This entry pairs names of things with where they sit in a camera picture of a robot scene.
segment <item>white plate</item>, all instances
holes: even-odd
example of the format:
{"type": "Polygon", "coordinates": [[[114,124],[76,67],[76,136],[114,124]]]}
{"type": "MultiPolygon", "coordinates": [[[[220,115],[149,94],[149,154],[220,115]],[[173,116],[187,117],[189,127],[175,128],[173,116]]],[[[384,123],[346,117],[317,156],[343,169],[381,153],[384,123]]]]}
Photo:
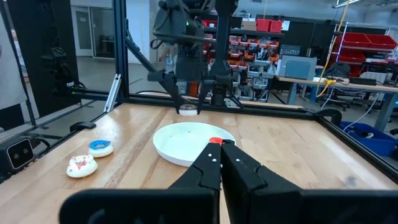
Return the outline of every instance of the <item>white plate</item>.
{"type": "Polygon", "coordinates": [[[154,135],[154,145],[157,153],[165,160],[189,167],[212,137],[235,141],[229,132],[219,127],[185,122],[160,128],[154,135]]]}

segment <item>wooden tabletop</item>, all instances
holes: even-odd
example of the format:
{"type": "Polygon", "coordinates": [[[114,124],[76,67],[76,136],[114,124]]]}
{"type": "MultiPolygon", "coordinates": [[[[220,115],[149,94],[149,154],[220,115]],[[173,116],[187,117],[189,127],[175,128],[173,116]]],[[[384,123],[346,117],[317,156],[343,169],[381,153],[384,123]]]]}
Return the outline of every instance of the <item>wooden tabletop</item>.
{"type": "MultiPolygon", "coordinates": [[[[229,131],[237,145],[287,180],[305,189],[397,189],[397,185],[315,121],[202,111],[184,117],[173,108],[123,104],[0,184],[1,223],[57,223],[63,201],[88,188],[165,189],[186,167],[161,158],[152,143],[159,128],[185,121],[229,131]],[[72,156],[88,143],[112,141],[114,152],[96,159],[97,171],[69,178],[72,156]]],[[[221,222],[228,223],[221,198],[221,222]]]]}
{"type": "MultiPolygon", "coordinates": [[[[318,81],[313,81],[313,80],[301,80],[301,79],[296,79],[296,78],[285,78],[285,77],[279,77],[279,76],[275,76],[276,79],[278,79],[279,81],[284,81],[284,82],[292,82],[292,83],[301,83],[301,84],[307,84],[307,85],[317,85],[318,81]]],[[[320,82],[320,86],[325,86],[326,83],[325,82],[320,82]]],[[[388,86],[382,86],[382,85],[359,85],[359,84],[348,84],[348,85],[344,85],[342,83],[337,82],[334,85],[331,85],[331,87],[336,86],[339,88],[354,88],[354,89],[358,89],[358,90],[373,90],[373,91],[381,91],[381,92],[393,92],[393,93],[397,93],[398,92],[398,88],[394,88],[394,87],[388,87],[388,86]]]]}

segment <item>floor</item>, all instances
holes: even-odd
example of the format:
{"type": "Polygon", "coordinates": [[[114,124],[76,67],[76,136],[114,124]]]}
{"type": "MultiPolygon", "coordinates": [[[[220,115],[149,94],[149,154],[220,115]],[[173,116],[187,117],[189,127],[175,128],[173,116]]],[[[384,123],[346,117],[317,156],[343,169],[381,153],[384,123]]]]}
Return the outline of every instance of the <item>floor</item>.
{"type": "MultiPolygon", "coordinates": [[[[101,60],[88,57],[78,57],[78,72],[80,81],[83,82],[87,88],[93,90],[108,90],[113,82],[115,69],[114,60],[101,60]]],[[[146,80],[147,70],[138,64],[129,64],[129,83],[130,92],[136,93],[142,90],[157,90],[164,91],[162,87],[156,82],[148,82],[146,80]]],[[[278,93],[279,98],[286,101],[287,93],[278,93]]],[[[273,95],[269,97],[270,103],[280,103],[280,101],[273,95]]],[[[303,100],[298,95],[295,100],[296,105],[303,106],[305,108],[312,108],[315,110],[320,109],[319,103],[311,103],[303,100]]],[[[326,105],[326,108],[336,108],[333,105],[326,105]]],[[[91,121],[95,117],[99,116],[103,112],[104,102],[103,101],[90,101],[82,100],[80,105],[74,105],[69,108],[65,108],[63,111],[51,114],[45,118],[40,118],[37,120],[38,124],[44,124],[43,128],[35,129],[31,133],[41,134],[41,135],[51,135],[51,136],[64,136],[69,133],[69,126],[79,121],[91,121]],[[48,123],[48,121],[53,120],[60,114],[65,114],[63,117],[56,119],[48,123]]],[[[365,107],[352,106],[351,109],[343,112],[343,121],[354,121],[365,113],[365,107]]],[[[371,126],[376,122],[378,116],[378,111],[374,110],[371,114],[366,115],[361,123],[366,123],[371,126]]],[[[10,133],[18,133],[30,129],[31,126],[28,124],[23,127],[18,127],[7,133],[1,133],[0,139],[10,136],[10,133]]],[[[391,129],[398,128],[398,119],[393,118],[392,122],[387,125],[385,133],[389,134],[391,129]]],[[[50,143],[55,142],[55,139],[48,139],[50,143]]],[[[44,147],[38,147],[36,150],[41,151],[44,147]]]]}

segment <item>ceiling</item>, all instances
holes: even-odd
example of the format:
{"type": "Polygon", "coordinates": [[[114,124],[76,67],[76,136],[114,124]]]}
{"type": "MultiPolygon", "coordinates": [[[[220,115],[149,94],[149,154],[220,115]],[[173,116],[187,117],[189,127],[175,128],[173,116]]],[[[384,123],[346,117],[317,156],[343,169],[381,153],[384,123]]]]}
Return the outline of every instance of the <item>ceiling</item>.
{"type": "MultiPolygon", "coordinates": [[[[337,0],[324,0],[325,3],[336,4],[337,0]]],[[[393,9],[398,8],[398,0],[362,0],[361,2],[354,3],[351,6],[354,7],[374,7],[380,9],[393,9]]]]}

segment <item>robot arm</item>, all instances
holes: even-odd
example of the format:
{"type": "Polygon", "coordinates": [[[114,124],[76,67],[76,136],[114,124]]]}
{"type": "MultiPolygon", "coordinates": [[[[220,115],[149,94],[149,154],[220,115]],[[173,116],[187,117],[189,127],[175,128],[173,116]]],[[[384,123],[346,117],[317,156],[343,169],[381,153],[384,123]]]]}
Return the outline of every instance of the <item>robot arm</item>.
{"type": "MultiPolygon", "coordinates": [[[[224,105],[226,92],[232,82],[225,57],[229,44],[229,39],[226,37],[229,36],[229,22],[237,3],[236,0],[217,0],[217,3],[215,0],[164,0],[159,2],[160,9],[156,15],[153,33],[160,44],[177,44],[178,58],[175,71],[169,73],[165,71],[150,72],[148,80],[166,83],[165,89],[172,96],[177,113],[181,112],[180,106],[182,105],[177,82],[201,83],[197,114],[200,113],[206,94],[210,90],[213,90],[212,104],[224,105]],[[219,21],[227,25],[218,27],[217,56],[209,72],[207,62],[204,61],[202,54],[203,44],[209,40],[204,39],[203,24],[198,16],[210,11],[215,4],[216,8],[221,10],[221,12],[218,10],[219,21]]],[[[156,49],[160,44],[151,47],[156,49]]]]}

